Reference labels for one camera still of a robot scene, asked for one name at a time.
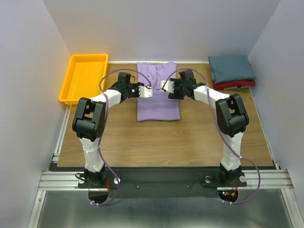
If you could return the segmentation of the purple t shirt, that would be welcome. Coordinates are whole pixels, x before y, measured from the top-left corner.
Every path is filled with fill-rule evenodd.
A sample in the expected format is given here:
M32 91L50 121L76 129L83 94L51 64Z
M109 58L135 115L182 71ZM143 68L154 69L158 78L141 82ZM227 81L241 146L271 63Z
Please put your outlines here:
M161 90L161 81L167 79L177 69L177 63L163 64L137 63L138 81L147 85L147 76L152 85L151 98L137 99L137 121L176 121L180 120L179 101L169 99L168 93Z

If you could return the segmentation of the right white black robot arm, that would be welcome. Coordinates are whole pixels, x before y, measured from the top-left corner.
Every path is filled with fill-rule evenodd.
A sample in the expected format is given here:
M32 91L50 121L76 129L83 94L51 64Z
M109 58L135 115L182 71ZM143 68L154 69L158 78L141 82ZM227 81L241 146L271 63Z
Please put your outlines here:
M206 83L197 83L191 69L179 72L180 78L168 78L161 82L161 89L169 93L169 99L183 99L185 96L208 104L216 128L223 141L223 157L219 168L219 181L223 185L236 183L246 186L240 155L243 134L249 124L242 97L228 95L211 89Z

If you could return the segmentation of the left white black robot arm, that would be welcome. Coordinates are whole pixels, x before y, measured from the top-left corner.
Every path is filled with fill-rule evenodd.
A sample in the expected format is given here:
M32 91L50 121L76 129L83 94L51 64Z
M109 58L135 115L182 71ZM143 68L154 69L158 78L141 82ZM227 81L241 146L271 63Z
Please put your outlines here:
M110 107L118 105L128 98L150 98L151 87L144 83L131 83L132 75L126 72L118 74L117 81L100 95L78 101L72 130L79 138L85 156L83 176L76 175L78 180L95 187L106 182L105 161L101 156L101 139L105 131Z

